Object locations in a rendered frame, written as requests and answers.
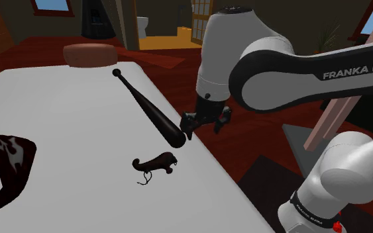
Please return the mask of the white toilet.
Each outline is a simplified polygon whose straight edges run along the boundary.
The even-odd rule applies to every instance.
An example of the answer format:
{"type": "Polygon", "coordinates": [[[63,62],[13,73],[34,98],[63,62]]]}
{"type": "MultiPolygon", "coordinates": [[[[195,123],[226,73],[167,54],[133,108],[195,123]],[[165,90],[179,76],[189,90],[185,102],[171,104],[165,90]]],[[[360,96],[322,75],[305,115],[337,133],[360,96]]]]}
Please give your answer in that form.
{"type": "Polygon", "coordinates": [[[138,29],[138,38],[146,38],[146,27],[148,26],[148,17],[137,17],[137,29],[138,29]]]}

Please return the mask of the dark brown baseball bat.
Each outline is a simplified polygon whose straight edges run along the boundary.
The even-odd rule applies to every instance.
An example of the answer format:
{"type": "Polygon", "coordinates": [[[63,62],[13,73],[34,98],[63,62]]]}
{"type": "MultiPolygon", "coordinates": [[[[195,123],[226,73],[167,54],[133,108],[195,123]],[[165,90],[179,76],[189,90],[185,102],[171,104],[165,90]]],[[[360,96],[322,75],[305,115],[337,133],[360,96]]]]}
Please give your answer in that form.
{"type": "Polygon", "coordinates": [[[159,131],[162,137],[173,148],[181,148],[186,142],[185,134],[142,93],[135,89],[122,75],[120,69],[114,69],[112,74],[118,77],[123,85],[130,91],[140,108],[159,131]]]}

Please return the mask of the dark potted plant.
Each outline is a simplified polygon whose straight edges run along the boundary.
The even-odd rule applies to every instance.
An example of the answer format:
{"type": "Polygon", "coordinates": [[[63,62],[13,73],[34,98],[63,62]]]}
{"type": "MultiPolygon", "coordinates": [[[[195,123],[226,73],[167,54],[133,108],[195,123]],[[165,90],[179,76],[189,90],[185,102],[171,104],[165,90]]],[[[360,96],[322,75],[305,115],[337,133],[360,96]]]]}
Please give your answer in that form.
{"type": "Polygon", "coordinates": [[[331,24],[328,24],[319,34],[317,41],[317,48],[315,49],[315,54],[320,54],[328,51],[337,37],[337,30],[340,27],[340,24],[337,21],[334,21],[331,24]]]}

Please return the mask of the pale wooden beam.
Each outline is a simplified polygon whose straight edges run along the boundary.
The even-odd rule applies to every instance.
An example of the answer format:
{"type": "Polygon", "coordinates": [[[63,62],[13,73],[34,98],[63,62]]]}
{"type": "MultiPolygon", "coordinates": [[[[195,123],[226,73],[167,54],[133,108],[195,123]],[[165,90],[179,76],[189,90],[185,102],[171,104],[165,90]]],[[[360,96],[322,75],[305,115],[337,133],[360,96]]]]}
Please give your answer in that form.
{"type": "MultiPolygon", "coordinates": [[[[366,43],[369,44],[371,42],[373,42],[373,31],[366,43]]],[[[331,99],[311,134],[305,141],[303,145],[304,149],[312,152],[322,140],[332,139],[359,99],[360,96],[331,99]]]]}

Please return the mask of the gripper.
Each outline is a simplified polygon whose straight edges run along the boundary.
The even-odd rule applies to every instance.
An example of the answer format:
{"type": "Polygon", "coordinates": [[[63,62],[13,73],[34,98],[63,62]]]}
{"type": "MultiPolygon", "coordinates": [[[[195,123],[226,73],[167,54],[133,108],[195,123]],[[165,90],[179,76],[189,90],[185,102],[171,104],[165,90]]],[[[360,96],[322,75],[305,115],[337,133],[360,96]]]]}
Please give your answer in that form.
{"type": "Polygon", "coordinates": [[[214,122],[214,133],[218,134],[224,125],[231,121],[232,109],[225,105],[226,101],[212,101],[209,98],[197,96],[195,112],[183,112],[180,129],[191,140],[193,131],[202,124],[214,122]]]}

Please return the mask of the wooden door with glass panes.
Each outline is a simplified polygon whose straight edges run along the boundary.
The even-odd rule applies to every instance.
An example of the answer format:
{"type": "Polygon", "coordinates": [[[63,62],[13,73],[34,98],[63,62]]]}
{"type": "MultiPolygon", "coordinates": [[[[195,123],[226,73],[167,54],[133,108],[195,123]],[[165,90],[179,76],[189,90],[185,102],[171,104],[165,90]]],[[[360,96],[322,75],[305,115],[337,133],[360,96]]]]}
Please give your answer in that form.
{"type": "Polygon", "coordinates": [[[213,2],[214,0],[191,0],[191,42],[195,44],[203,44],[207,23],[213,10],[213,2]]]}

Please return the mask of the grey flat slab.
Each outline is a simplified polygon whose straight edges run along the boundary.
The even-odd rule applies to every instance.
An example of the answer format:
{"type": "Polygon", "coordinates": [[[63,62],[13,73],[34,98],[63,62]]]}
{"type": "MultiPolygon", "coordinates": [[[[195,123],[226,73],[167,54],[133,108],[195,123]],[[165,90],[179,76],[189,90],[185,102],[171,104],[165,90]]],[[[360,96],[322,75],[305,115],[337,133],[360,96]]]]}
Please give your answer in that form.
{"type": "Polygon", "coordinates": [[[284,133],[305,178],[299,192],[307,203],[363,204],[373,200],[373,139],[347,131],[307,151],[303,143],[312,129],[283,125],[284,133]]]}

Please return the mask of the white bed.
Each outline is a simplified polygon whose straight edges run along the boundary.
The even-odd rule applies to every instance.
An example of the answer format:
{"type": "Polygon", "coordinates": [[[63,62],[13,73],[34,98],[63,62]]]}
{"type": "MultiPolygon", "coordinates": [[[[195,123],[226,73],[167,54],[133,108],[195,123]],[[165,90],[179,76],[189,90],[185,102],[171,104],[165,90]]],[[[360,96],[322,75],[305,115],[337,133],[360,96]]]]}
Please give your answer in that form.
{"type": "Polygon", "coordinates": [[[0,134],[36,144],[0,233],[274,233],[199,138],[152,179],[133,168],[171,150],[112,67],[0,73],[0,134]]]}

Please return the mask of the black cone-shaped stove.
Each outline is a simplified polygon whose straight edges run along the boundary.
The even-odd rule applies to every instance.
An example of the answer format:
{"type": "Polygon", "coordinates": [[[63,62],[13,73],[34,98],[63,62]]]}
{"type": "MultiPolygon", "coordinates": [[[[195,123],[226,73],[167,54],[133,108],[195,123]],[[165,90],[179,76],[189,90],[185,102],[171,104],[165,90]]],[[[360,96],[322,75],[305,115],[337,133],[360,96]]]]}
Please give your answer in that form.
{"type": "Polygon", "coordinates": [[[94,40],[116,37],[102,0],[81,0],[81,35],[94,40]]]}

